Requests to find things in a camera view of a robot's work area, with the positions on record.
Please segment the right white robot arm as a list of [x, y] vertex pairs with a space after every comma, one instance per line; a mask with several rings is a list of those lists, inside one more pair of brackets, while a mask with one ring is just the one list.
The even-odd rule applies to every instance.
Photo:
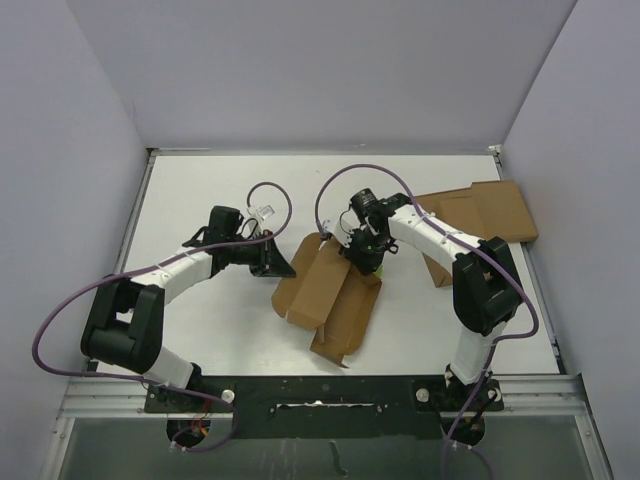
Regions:
[[332, 234], [340, 254], [361, 274], [375, 273], [387, 253], [406, 244], [451, 276], [453, 309], [462, 327], [444, 394], [452, 406], [469, 407], [480, 397], [478, 380], [488, 370], [491, 344], [523, 303], [509, 246], [499, 237], [483, 240], [457, 230], [403, 193], [379, 199], [366, 188], [351, 197], [347, 210], [357, 222], [339, 216]]

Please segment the brown cardboard box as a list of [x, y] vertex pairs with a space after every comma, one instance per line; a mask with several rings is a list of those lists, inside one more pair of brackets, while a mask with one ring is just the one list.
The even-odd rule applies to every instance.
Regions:
[[307, 235], [292, 260], [296, 276], [280, 280], [271, 303], [289, 324], [314, 333], [313, 353], [343, 368], [362, 345], [382, 280], [361, 274], [339, 247], [334, 239]]

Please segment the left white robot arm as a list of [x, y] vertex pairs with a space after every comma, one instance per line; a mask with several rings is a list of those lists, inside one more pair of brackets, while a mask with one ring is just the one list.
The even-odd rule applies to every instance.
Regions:
[[144, 378], [169, 385], [169, 401], [182, 411], [203, 398], [201, 369], [163, 346], [164, 310], [187, 289], [229, 265], [244, 265], [255, 277], [294, 278], [271, 232], [241, 234], [240, 210], [215, 206], [207, 225], [183, 243], [179, 259], [148, 273], [100, 286], [83, 331], [81, 352]]

